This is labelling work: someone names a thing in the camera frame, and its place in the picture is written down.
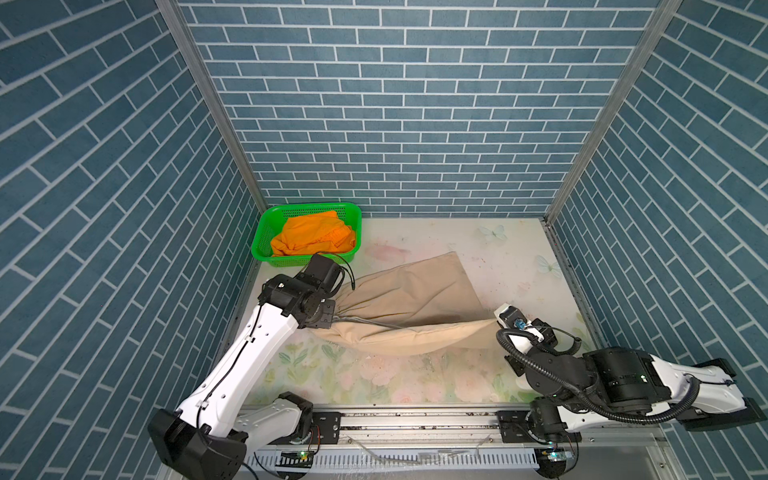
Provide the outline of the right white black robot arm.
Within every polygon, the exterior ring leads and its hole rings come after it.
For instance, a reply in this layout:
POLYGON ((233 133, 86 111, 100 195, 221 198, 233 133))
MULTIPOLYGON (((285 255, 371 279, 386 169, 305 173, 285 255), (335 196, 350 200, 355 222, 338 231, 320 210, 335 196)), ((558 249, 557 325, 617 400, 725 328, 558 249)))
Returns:
POLYGON ((641 350, 609 347, 581 353, 573 337, 557 347, 560 329, 507 310, 496 340, 515 374, 537 393, 528 428, 556 443, 609 424, 658 425, 676 421, 689 432, 724 430, 766 421, 757 402, 743 395, 736 372, 723 359, 694 366, 641 350))

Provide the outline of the green plastic basket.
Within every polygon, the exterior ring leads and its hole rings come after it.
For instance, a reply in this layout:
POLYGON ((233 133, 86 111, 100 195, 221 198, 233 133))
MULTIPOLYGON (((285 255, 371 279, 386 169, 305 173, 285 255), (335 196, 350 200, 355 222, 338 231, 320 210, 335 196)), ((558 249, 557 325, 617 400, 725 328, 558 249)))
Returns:
POLYGON ((325 211, 337 212, 339 218, 356 232, 357 246, 353 250, 347 253, 333 254, 336 262, 340 262, 341 260, 351 262, 361 246, 362 212, 358 206, 346 202, 292 204, 268 209, 259 220, 253 240, 251 250, 254 258, 279 268, 306 265, 313 254, 275 257, 270 246, 270 241, 280 233, 282 227, 289 218, 325 211))

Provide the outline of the orange shorts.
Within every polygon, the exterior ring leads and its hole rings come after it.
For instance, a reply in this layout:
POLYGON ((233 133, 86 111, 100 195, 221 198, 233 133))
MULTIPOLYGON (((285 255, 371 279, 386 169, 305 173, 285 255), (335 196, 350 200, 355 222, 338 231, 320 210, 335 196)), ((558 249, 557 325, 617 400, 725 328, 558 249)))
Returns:
POLYGON ((271 241, 275 257, 347 253, 357 246, 357 234, 335 211, 289 218, 271 241))

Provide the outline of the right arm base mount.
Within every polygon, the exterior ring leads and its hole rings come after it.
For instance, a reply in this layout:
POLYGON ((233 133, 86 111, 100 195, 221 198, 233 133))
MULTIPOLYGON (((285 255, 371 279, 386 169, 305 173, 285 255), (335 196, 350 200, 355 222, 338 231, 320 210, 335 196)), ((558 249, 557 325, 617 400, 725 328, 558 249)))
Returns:
POLYGON ((576 444, 582 441, 580 433, 556 431, 545 433, 535 427, 529 410, 500 410, 496 412, 498 430, 504 444, 536 443, 554 446, 560 443, 576 444))

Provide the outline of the right aluminium corner post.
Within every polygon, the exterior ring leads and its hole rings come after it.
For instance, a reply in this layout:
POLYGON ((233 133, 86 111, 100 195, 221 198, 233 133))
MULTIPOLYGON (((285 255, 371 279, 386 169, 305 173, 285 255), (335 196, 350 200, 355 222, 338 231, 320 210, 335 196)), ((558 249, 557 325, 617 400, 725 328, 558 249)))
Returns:
POLYGON ((546 210, 543 223, 547 228, 554 227, 569 196, 593 160, 597 148, 605 138, 609 127, 642 73, 643 67, 650 59, 681 4, 681 0, 662 0, 651 14, 637 45, 629 55, 621 74, 609 93, 605 105, 600 110, 592 129, 585 137, 579 153, 574 157, 574 161, 553 202, 546 210))

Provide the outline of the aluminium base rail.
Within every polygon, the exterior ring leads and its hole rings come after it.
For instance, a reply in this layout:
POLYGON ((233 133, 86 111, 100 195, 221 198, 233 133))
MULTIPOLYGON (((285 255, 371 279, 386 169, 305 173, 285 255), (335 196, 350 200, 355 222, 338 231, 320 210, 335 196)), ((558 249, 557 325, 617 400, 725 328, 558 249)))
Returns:
POLYGON ((657 427, 600 426, 582 441, 504 444, 496 412, 520 405, 316 407, 339 411, 336 445, 273 445, 232 479, 679 479, 657 427))

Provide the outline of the aluminium corner post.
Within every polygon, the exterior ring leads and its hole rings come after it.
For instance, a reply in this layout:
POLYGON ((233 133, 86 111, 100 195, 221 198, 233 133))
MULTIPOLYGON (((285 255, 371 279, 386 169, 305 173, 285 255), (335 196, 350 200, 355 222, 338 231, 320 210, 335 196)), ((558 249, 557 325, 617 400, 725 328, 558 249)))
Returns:
POLYGON ((268 203, 259 188, 246 152, 237 137, 179 3, 172 0, 157 0, 156 5, 189 69, 195 85, 198 87, 209 109, 225 145, 233 157, 235 166, 255 201, 257 210, 261 213, 265 212, 269 208, 268 203))
POLYGON ((609 127, 642 73, 643 67, 650 59, 681 4, 681 0, 662 0, 651 14, 637 45, 629 55, 621 74, 609 93, 605 105, 600 110, 592 129, 585 137, 579 153, 574 157, 574 161, 553 202, 546 210, 543 223, 547 228, 554 227, 569 196, 593 160, 597 148, 605 138, 609 127))

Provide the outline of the beige drawstring shorts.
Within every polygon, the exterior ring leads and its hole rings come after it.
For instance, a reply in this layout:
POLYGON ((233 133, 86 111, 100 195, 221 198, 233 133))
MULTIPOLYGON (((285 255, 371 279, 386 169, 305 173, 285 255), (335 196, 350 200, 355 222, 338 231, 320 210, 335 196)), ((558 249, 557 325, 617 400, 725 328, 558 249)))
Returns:
POLYGON ((368 354, 486 349, 499 329, 455 252, 360 277, 335 302, 333 325, 313 334, 368 354))

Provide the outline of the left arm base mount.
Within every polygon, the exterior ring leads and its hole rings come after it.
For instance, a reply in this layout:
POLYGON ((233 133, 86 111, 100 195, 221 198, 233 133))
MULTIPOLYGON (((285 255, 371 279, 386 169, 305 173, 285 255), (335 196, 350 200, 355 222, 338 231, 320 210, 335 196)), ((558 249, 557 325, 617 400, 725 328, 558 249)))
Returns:
POLYGON ((341 432, 339 411, 314 412, 310 419, 302 418, 297 430, 273 442, 273 445, 336 445, 341 432))

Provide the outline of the left aluminium corner post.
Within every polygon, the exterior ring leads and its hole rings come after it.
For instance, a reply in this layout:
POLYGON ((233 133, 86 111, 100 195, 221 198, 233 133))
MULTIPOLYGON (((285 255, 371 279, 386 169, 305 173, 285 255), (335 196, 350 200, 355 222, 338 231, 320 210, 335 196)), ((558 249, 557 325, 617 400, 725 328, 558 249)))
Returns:
POLYGON ((261 213, 265 212, 269 208, 268 203, 259 188, 246 152, 237 137, 179 3, 172 0, 157 0, 156 5, 189 69, 195 85, 198 87, 209 109, 225 145, 233 157, 235 166, 255 201, 257 210, 261 213))

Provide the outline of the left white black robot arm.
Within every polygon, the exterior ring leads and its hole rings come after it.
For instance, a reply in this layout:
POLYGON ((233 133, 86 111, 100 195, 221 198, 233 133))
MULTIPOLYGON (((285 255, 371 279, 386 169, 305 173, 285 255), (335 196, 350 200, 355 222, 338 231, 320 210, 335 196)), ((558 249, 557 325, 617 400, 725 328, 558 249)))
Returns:
POLYGON ((275 440, 315 443, 313 405, 286 392, 243 417, 249 392, 297 330, 330 325, 343 273, 300 272, 267 281, 243 331, 201 385, 174 410, 158 409, 147 430, 167 467, 187 479, 232 479, 249 451, 275 440))

